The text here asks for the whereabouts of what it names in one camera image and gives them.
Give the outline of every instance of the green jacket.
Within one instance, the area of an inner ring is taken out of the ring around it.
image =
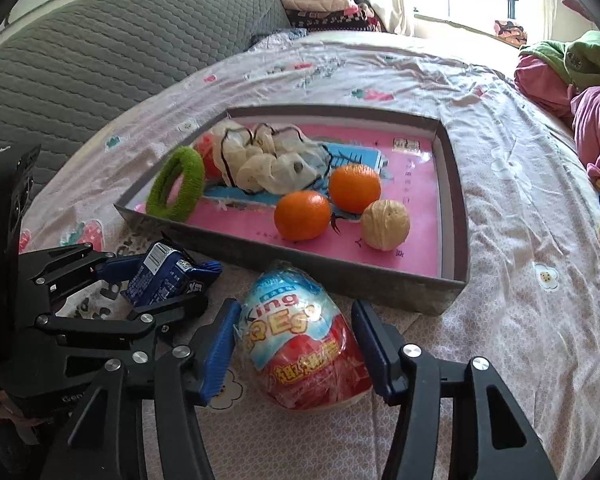
[[[520,54],[532,54],[547,63],[567,84],[578,92],[590,86],[600,86],[600,33],[585,32],[571,43],[541,41],[522,46]]]

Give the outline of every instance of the green fuzzy hair tie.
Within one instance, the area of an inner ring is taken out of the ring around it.
[[[167,206],[173,183],[184,174],[176,202]],[[178,148],[160,170],[146,201],[146,212],[159,218],[184,222],[202,196],[205,165],[200,154],[190,146]]]

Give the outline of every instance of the box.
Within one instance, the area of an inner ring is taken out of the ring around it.
[[[132,229],[162,230],[187,249],[248,269],[266,270],[273,260],[286,260],[330,292],[402,310],[439,315],[452,304],[469,280],[469,249],[458,167],[439,120],[332,105],[229,108],[181,145],[226,118],[245,126],[295,124],[329,143],[336,151],[334,165],[354,158],[374,167],[382,178],[382,198],[402,200],[410,212],[405,243],[390,254],[373,250],[362,241],[358,219],[338,211],[320,237],[287,242],[273,225],[277,198],[247,197],[237,188],[207,189],[186,223],[147,215],[143,202],[171,153],[116,203]]]

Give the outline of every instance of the gray quilted headboard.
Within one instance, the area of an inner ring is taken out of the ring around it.
[[[289,27],[280,0],[78,0],[0,46],[0,147],[42,144],[37,193],[109,121]]]

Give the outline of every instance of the barcode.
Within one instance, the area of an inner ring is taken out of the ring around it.
[[[167,259],[167,256],[173,252],[175,252],[175,249],[157,243],[152,247],[151,251],[149,251],[149,254],[147,254],[144,259],[144,266],[155,276],[155,273],[158,272],[158,269],[160,269],[160,266]]]

